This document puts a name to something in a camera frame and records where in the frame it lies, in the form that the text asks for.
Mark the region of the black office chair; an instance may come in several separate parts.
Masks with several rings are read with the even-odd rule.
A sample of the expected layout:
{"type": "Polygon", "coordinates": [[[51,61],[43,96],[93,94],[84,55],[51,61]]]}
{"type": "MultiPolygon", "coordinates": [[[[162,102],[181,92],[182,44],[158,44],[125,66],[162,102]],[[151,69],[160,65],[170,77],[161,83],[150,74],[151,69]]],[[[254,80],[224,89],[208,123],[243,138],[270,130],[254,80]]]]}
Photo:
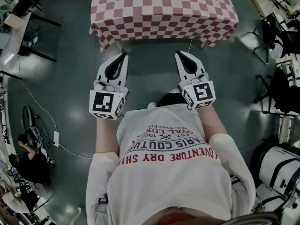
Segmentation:
{"type": "Polygon", "coordinates": [[[253,100],[255,104],[268,97],[267,113],[270,113],[271,102],[274,100],[274,107],[277,110],[280,110],[284,114],[294,112],[300,115],[300,87],[295,85],[290,86],[287,75],[281,68],[276,68],[273,76],[268,76],[268,78],[270,78],[270,84],[268,84],[261,75],[256,75],[255,78],[260,78],[267,89],[267,92],[263,96],[253,100]]]}
{"type": "Polygon", "coordinates": [[[260,45],[252,52],[265,64],[269,63],[270,57],[275,60],[286,55],[300,55],[300,31],[288,30],[278,18],[276,12],[269,14],[251,32],[260,41],[260,45]]]}

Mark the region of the person's left forearm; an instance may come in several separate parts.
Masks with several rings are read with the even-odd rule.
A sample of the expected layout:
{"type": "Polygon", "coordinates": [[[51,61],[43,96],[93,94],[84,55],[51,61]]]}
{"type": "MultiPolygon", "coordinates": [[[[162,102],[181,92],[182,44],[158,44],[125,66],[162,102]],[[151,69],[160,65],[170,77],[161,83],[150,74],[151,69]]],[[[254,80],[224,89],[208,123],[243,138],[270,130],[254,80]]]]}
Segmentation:
{"type": "Polygon", "coordinates": [[[97,118],[96,153],[113,152],[119,156],[116,121],[97,118]]]}

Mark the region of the white desk black frame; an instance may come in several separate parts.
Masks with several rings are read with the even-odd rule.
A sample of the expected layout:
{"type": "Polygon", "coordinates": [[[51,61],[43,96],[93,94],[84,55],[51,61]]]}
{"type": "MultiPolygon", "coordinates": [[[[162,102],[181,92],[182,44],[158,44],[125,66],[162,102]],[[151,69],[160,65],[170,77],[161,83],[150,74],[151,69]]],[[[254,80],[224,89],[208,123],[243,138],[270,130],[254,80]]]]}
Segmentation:
{"type": "Polygon", "coordinates": [[[58,27],[61,26],[61,24],[54,22],[52,20],[40,17],[38,15],[32,14],[29,12],[24,18],[24,24],[18,28],[18,29],[12,29],[11,30],[11,37],[8,40],[6,46],[2,49],[1,54],[0,54],[0,67],[4,67],[7,65],[16,55],[18,55],[19,51],[24,50],[28,51],[34,55],[37,55],[41,58],[47,59],[49,61],[56,62],[56,59],[51,58],[45,54],[42,54],[40,52],[37,52],[29,47],[23,46],[23,37],[25,35],[26,29],[28,27],[28,23],[30,19],[37,19],[52,25],[56,25],[58,27]]]}

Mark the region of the white hard-shell case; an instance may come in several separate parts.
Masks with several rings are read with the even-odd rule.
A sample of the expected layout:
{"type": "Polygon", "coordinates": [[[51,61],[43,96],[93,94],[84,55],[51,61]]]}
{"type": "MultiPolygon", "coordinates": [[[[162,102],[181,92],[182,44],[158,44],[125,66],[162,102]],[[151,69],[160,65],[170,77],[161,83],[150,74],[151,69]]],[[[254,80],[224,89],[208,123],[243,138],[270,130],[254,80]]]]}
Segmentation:
{"type": "Polygon", "coordinates": [[[269,188],[288,196],[300,181],[300,157],[274,146],[264,155],[258,178],[269,188]]]}

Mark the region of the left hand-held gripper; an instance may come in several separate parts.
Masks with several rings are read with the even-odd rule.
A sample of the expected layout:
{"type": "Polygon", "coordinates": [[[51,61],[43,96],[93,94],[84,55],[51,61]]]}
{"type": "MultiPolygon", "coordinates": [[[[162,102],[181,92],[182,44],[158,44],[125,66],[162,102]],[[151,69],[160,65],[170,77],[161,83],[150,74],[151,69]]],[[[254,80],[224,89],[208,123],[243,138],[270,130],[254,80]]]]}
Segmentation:
{"type": "Polygon", "coordinates": [[[126,102],[128,55],[119,53],[104,62],[90,90],[90,113],[96,118],[117,120],[126,102]]]}

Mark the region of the pink white checkered tablecloth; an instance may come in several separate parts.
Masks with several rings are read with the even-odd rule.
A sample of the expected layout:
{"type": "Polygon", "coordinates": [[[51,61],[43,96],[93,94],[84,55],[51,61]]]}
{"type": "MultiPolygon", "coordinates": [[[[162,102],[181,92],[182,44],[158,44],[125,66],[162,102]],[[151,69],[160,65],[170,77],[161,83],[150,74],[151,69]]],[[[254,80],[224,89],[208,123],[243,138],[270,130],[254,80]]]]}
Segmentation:
{"type": "Polygon", "coordinates": [[[196,39],[214,47],[238,26],[231,0],[92,0],[90,34],[100,48],[120,41],[196,39]]]}

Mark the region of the person's right forearm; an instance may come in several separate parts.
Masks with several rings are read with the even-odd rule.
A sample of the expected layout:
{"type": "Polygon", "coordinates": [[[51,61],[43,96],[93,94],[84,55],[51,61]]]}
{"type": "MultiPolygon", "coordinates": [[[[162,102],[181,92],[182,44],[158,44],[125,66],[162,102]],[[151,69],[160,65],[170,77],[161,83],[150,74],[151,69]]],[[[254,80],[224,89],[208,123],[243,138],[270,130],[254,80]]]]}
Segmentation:
{"type": "Polygon", "coordinates": [[[197,109],[206,142],[215,134],[227,134],[227,130],[212,105],[197,109]]]}

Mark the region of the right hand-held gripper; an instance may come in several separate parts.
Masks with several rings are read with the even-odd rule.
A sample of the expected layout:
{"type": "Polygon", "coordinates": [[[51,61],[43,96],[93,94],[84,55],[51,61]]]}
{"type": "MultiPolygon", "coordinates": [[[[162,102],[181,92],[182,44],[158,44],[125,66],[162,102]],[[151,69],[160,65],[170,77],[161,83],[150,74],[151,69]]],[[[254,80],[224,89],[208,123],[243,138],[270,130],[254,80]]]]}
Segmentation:
{"type": "Polygon", "coordinates": [[[213,81],[205,73],[203,63],[192,54],[184,51],[175,53],[178,74],[180,79],[180,88],[185,98],[188,109],[201,109],[212,105],[216,100],[213,81]]]}

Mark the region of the grey wheel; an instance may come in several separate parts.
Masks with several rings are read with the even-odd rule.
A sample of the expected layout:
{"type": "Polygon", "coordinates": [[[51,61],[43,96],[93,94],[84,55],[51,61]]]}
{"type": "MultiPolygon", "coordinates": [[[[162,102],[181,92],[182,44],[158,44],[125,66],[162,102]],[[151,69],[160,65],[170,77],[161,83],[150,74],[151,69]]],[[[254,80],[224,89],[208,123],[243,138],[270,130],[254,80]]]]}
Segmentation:
{"type": "Polygon", "coordinates": [[[24,130],[33,126],[31,110],[27,105],[22,109],[22,123],[24,130]]]}

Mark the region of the white printed t-shirt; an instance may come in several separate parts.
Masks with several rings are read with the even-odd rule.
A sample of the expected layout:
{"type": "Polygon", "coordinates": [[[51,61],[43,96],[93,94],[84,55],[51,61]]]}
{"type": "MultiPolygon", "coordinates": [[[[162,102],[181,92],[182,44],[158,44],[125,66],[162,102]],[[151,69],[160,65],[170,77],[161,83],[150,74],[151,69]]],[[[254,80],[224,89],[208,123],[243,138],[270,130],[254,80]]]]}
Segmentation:
{"type": "Polygon", "coordinates": [[[250,213],[253,177],[234,140],[206,142],[197,110],[185,104],[133,110],[117,130],[119,156],[95,153],[88,225],[143,225],[168,208],[229,220],[250,213]]]}

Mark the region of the person's black trousers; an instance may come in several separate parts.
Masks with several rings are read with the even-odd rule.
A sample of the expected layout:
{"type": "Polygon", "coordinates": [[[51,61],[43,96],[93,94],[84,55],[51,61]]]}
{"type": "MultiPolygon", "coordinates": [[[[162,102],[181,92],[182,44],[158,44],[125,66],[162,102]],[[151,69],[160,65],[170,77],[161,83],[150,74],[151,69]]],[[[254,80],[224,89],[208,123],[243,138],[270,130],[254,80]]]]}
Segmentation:
{"type": "Polygon", "coordinates": [[[157,103],[157,107],[176,105],[176,104],[187,104],[187,101],[180,93],[167,93],[157,103]]]}

